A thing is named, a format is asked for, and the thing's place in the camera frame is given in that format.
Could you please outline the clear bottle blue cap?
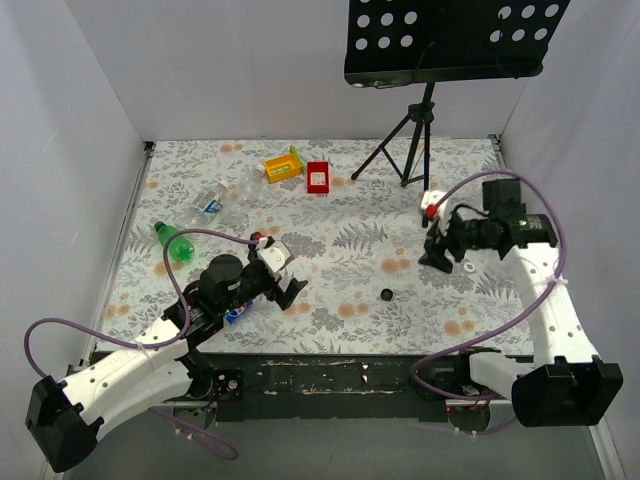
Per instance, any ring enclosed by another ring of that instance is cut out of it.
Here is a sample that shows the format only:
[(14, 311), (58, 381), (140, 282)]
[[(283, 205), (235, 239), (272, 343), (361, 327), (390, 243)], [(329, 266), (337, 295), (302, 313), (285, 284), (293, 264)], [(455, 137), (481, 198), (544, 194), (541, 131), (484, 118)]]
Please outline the clear bottle blue cap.
[(253, 305), (253, 301), (250, 300), (248, 302), (243, 303), (241, 306), (229, 310), (225, 313), (224, 319), (227, 323), (233, 325), (248, 309)]

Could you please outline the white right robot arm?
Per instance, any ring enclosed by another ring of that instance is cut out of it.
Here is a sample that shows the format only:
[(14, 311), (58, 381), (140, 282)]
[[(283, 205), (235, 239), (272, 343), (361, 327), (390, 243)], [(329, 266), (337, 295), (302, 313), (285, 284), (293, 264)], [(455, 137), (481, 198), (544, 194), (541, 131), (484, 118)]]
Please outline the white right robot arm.
[(499, 333), (526, 322), (534, 347), (531, 363), (482, 348), (480, 340), (456, 348), (452, 373), (458, 399), (483, 390), (512, 404), (525, 427), (593, 426), (623, 385), (618, 364), (605, 362), (589, 340), (562, 271), (566, 251), (550, 215), (530, 214), (516, 178), (486, 181), (483, 208), (465, 220), (445, 192), (425, 192), (420, 204), (429, 230), (419, 262), (449, 273), (470, 250), (497, 252), (519, 292), (523, 311)]

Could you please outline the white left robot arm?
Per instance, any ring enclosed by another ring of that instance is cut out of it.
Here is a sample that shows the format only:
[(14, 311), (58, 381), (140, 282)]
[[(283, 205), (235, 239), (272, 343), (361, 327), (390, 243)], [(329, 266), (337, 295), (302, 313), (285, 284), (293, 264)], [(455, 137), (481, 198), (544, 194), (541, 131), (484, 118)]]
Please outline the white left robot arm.
[(56, 380), (36, 372), (25, 425), (56, 473), (66, 472), (115, 427), (177, 397), (200, 400), (214, 385), (200, 344), (218, 333), (225, 317), (259, 296), (288, 309), (305, 282), (280, 281), (294, 256), (273, 237), (245, 240), (247, 259), (214, 257), (198, 280), (177, 290), (178, 301), (137, 338), (83, 370)]

